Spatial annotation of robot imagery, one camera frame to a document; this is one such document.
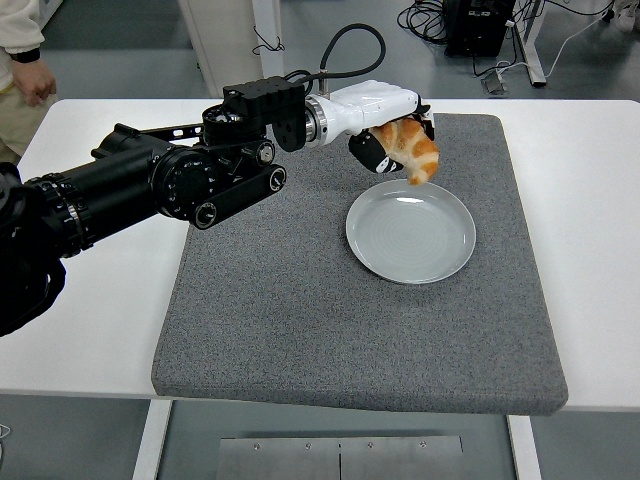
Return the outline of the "person's hand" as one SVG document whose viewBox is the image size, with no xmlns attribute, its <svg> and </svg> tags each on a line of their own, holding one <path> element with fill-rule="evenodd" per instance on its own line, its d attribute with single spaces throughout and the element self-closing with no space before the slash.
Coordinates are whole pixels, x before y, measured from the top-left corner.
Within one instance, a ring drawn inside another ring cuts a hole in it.
<svg viewBox="0 0 640 480">
<path fill-rule="evenodd" d="M 29 63 L 11 62 L 13 83 L 27 105 L 34 107 L 57 94 L 54 74 L 42 60 Z"/>
</svg>

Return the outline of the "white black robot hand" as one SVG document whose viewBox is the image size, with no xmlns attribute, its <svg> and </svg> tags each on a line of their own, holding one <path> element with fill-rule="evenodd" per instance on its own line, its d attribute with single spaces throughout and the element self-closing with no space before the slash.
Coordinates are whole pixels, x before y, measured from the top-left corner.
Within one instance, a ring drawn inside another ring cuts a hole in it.
<svg viewBox="0 0 640 480">
<path fill-rule="evenodd" d="M 306 99 L 306 141 L 324 146 L 342 133 L 351 154 L 376 173 L 406 170 L 411 185 L 438 169 L 431 106 L 410 90 L 368 80 Z"/>
</svg>

